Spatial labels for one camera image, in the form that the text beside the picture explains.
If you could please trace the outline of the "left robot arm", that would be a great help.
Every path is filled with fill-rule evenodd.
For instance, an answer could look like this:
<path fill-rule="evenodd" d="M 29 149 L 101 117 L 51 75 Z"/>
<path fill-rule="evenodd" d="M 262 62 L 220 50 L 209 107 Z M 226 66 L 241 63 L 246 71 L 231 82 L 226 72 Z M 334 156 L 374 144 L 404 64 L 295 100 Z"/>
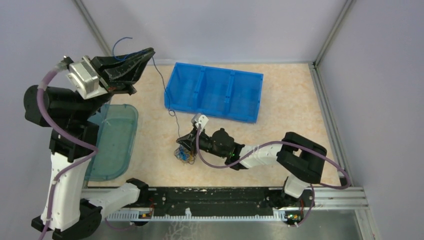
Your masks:
<path fill-rule="evenodd" d="M 51 175 L 46 204 L 31 226 L 43 239 L 81 240 L 119 209 L 135 204 L 154 210 L 149 186 L 136 178 L 94 198 L 83 198 L 85 174 L 98 154 L 99 126 L 90 122 L 114 95 L 133 95 L 155 51 L 148 47 L 128 55 L 65 56 L 23 98 L 24 117 L 52 129 L 49 141 Z"/>

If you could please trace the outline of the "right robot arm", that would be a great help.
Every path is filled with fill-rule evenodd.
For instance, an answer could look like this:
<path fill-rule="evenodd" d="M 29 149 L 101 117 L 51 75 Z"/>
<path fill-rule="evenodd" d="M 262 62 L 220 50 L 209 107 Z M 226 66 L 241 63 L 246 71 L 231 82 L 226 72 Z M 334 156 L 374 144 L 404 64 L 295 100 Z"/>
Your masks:
<path fill-rule="evenodd" d="M 261 145 L 245 145 L 235 142 L 224 128 L 208 136 L 197 127 L 176 142 L 190 154 L 204 151 L 225 160 L 223 167 L 247 170 L 258 166 L 281 165 L 289 171 L 280 193 L 267 196 L 274 208 L 295 206 L 309 185 L 321 182 L 327 149 L 295 132 L 287 132 L 282 141 Z"/>

